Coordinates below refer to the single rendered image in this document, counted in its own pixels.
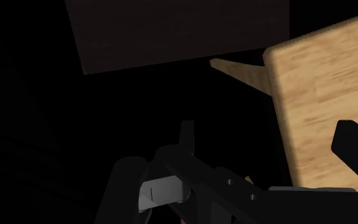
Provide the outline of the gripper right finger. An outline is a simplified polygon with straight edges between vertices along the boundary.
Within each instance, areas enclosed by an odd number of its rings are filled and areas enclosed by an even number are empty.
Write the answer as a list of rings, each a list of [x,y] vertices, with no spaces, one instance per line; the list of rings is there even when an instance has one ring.
[[[358,123],[338,120],[331,151],[358,175]]]

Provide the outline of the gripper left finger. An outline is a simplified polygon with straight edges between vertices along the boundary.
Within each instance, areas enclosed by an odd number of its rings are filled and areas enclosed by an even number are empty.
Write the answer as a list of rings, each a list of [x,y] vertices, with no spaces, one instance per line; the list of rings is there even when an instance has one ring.
[[[149,224],[167,206],[186,224],[270,224],[265,193],[224,167],[193,155],[194,123],[178,144],[157,149],[152,162],[125,157],[113,166],[94,224]]]

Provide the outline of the light wooden table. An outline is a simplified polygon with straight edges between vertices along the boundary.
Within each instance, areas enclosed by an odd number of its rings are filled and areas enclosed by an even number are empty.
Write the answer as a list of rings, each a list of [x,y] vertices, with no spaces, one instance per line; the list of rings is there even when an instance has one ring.
[[[358,16],[269,47],[263,60],[210,65],[272,97],[295,186],[358,191],[358,175],[331,151],[338,120],[358,123]]]

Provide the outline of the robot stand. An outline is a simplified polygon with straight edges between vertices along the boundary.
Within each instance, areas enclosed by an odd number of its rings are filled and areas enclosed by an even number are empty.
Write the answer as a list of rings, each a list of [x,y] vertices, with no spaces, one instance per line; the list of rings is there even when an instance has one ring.
[[[265,48],[289,39],[290,0],[65,0],[95,74]]]

